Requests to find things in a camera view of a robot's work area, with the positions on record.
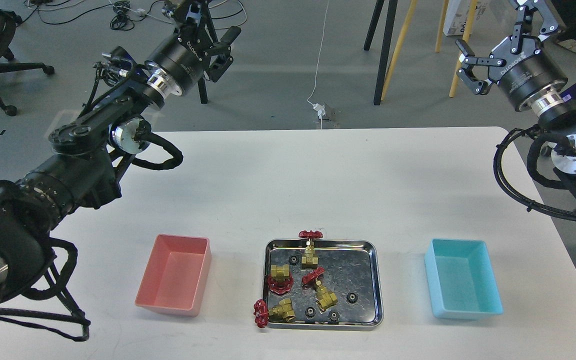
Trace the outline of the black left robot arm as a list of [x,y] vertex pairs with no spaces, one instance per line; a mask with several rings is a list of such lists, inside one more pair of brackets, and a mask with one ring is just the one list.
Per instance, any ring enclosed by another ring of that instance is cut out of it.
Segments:
[[82,112],[48,137],[54,155],[17,181],[0,180],[0,321],[87,341],[90,321],[67,290],[78,250],[51,231],[78,208],[120,198],[130,166],[182,164],[183,153],[142,114],[194,86],[206,104],[206,81],[217,82],[233,64],[242,29],[228,27],[219,38],[208,0],[165,0],[162,13],[174,30],[146,61],[122,47],[104,54]]

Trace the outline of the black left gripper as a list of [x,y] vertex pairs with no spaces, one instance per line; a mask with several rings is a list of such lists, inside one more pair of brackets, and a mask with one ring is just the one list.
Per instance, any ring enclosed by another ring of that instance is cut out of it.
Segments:
[[231,26],[217,41],[206,30],[207,0],[165,0],[162,13],[174,22],[175,31],[154,50],[154,91],[187,94],[198,85],[206,94],[206,77],[216,83],[233,64],[233,42],[242,32]]

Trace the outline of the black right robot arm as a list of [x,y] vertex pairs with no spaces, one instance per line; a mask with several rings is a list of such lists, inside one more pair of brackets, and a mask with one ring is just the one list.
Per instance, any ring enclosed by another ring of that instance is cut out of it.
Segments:
[[576,222],[576,209],[551,207],[530,199],[506,179],[502,158],[519,137],[532,140],[526,156],[528,175],[541,186],[569,191],[576,199],[576,83],[568,78],[543,48],[549,37],[564,28],[548,0],[512,0],[516,20],[512,32],[487,57],[478,57],[464,39],[455,42],[461,55],[455,75],[475,95],[498,86],[516,112],[532,110],[537,124],[513,129],[496,146],[493,174],[498,186],[528,211]]

